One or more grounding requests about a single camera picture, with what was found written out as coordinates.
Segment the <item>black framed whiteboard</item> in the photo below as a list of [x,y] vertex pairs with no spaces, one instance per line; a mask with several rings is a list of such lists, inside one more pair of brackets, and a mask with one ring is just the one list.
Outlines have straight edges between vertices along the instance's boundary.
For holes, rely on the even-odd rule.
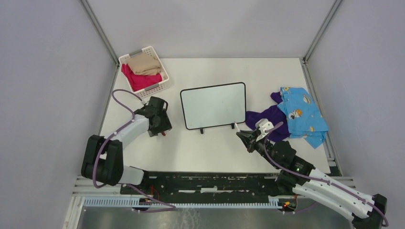
[[200,130],[231,126],[246,120],[246,85],[243,82],[181,90],[181,107],[185,128]]

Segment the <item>white whiteboard marker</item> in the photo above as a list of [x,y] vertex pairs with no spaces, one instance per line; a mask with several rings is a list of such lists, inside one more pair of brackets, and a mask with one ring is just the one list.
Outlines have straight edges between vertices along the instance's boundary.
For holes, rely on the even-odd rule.
[[233,123],[233,129],[235,129],[237,132],[241,132],[241,129],[236,122]]

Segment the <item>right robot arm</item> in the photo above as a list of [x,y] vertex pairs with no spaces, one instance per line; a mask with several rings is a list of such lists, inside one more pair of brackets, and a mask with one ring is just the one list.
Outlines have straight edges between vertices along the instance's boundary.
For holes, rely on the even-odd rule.
[[274,168],[280,170],[275,179],[282,195],[293,193],[310,198],[345,217],[356,229],[388,227],[385,215],[387,198],[355,190],[321,172],[296,155],[288,141],[271,143],[267,137],[258,139],[259,131],[239,131],[236,136],[249,153],[259,153]]

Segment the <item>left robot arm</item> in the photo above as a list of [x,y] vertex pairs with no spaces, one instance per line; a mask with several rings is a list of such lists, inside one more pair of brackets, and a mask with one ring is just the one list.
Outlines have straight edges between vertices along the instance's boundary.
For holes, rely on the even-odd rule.
[[130,183],[138,194],[147,193],[150,181],[143,177],[142,169],[124,164],[123,151],[144,133],[155,137],[171,130],[167,108],[167,101],[152,96],[142,108],[132,112],[132,117],[127,123],[109,136],[90,136],[85,149],[81,175],[93,180],[97,187]]

